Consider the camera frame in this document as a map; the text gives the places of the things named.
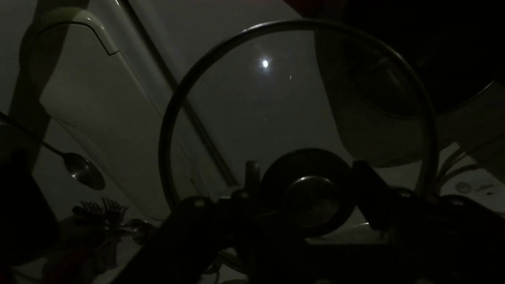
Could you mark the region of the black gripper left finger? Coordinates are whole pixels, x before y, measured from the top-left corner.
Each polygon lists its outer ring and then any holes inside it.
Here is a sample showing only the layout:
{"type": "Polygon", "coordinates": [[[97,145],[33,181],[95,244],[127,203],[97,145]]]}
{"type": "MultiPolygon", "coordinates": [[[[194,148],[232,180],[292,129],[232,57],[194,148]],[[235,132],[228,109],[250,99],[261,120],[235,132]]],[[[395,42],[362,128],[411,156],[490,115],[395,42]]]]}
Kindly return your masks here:
{"type": "Polygon", "coordinates": [[[258,161],[248,161],[245,167],[245,191],[243,195],[247,199],[261,199],[261,164],[258,161]]]}

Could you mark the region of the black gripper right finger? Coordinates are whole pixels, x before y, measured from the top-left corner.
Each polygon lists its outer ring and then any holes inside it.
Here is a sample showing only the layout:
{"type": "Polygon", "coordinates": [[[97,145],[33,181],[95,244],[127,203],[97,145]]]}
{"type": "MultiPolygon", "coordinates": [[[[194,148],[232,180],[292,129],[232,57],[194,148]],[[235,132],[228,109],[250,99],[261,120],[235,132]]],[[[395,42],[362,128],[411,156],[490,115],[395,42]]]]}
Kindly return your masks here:
{"type": "Polygon", "coordinates": [[[385,230],[390,222],[390,187],[365,161],[352,164],[354,199],[373,230],[385,230]]]}

